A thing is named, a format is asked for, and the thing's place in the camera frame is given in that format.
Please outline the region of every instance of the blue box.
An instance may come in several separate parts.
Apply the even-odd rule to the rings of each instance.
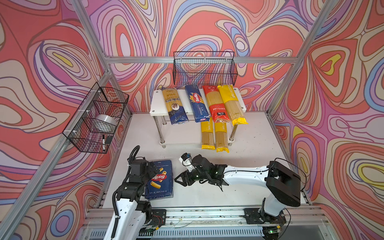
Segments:
[[[145,198],[159,199],[173,197],[173,172],[171,160],[155,161],[153,163],[160,170],[160,173],[147,183]]]

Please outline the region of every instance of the colorful patterned wall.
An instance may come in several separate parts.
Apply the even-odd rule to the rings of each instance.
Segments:
[[[109,56],[173,56],[233,50],[236,56],[296,56],[321,0],[85,1]],[[159,87],[173,87],[172,64],[114,64],[132,111],[149,111]],[[289,65],[238,64],[236,87],[249,111],[265,111]]]
[[[103,74],[70,2],[0,0],[0,221]],[[13,240],[73,239],[125,122],[108,154],[68,147]]]
[[[384,239],[384,2],[343,0],[273,113],[340,239]]]

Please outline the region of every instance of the white tabletop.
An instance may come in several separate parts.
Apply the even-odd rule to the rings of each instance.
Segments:
[[[237,96],[237,99],[239,100],[240,106],[243,109],[243,112],[247,110],[245,107],[244,101],[241,98],[241,94],[239,92],[238,88],[233,88],[235,90],[235,94]],[[205,98],[205,93],[203,89],[199,89],[201,97],[203,98],[203,101],[205,103],[205,106],[207,109],[209,109],[207,99]],[[185,89],[178,89],[177,93],[179,94],[181,104],[183,104],[184,111],[187,115],[193,115],[193,111],[191,108],[191,104],[189,102],[189,98],[187,95],[187,92]],[[161,90],[155,90],[153,92],[152,96],[152,102],[151,102],[151,110],[149,111],[151,116],[168,116],[167,106],[164,101],[164,96]]]

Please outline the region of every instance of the spaghetti package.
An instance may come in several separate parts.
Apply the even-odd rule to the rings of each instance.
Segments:
[[[226,151],[228,149],[228,138],[227,138],[227,124],[225,122],[215,123],[215,136],[216,136],[216,152]]]
[[[181,104],[177,90],[174,88],[164,88],[162,92],[171,124],[173,125],[188,122],[188,117],[185,114],[184,107]]]
[[[185,91],[187,92],[189,102],[191,103],[192,111],[195,116],[195,122],[209,121],[209,112],[205,107],[197,85],[186,85]]]
[[[209,121],[201,122],[201,136],[201,149],[215,150],[212,118]]]
[[[236,124],[248,124],[245,120],[243,110],[240,107],[239,100],[235,94],[235,90],[232,85],[218,86],[221,98],[223,99],[224,106],[228,112],[229,118],[233,125]]]
[[[216,86],[203,86],[209,111],[214,122],[230,122],[224,102]]]

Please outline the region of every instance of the black wire basket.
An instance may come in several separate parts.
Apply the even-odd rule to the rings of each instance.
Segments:
[[[128,99],[118,89],[99,87],[80,120],[64,135],[80,152],[107,153]]]
[[[233,51],[174,52],[173,81],[176,87],[188,84],[235,85],[237,68]]]

